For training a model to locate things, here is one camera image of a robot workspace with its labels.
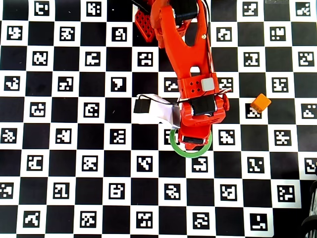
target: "green circle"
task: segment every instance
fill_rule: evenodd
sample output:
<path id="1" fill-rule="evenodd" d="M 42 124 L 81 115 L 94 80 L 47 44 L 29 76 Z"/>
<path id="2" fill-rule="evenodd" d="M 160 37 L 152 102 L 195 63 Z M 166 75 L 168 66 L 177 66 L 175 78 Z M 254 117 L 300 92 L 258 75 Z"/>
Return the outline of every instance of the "green circle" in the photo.
<path id="1" fill-rule="evenodd" d="M 169 134 L 169 141 L 171 146 L 173 147 L 173 149 L 175 150 L 175 152 L 177 154 L 179 154 L 180 156 L 186 157 L 186 158 L 196 158 L 196 157 L 200 157 L 202 156 L 204 153 L 206 153 L 212 143 L 212 133 L 210 132 L 210 136 L 209 136 L 209 142 L 207 145 L 203 146 L 203 148 L 200 151 L 194 152 L 194 153 L 188 153 L 186 151 L 181 150 L 178 145 L 175 142 L 175 129 L 170 130 L 170 134 Z"/>

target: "orange cube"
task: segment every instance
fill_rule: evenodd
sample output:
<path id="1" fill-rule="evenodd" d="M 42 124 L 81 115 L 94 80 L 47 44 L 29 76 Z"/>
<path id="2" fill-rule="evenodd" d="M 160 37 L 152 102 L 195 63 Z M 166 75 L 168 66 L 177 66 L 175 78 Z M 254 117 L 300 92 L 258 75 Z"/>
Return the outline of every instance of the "orange cube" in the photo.
<path id="1" fill-rule="evenodd" d="M 264 94 L 258 95 L 258 97 L 251 103 L 251 107 L 254 108 L 258 113 L 261 113 L 271 104 L 271 100 L 268 99 Z"/>

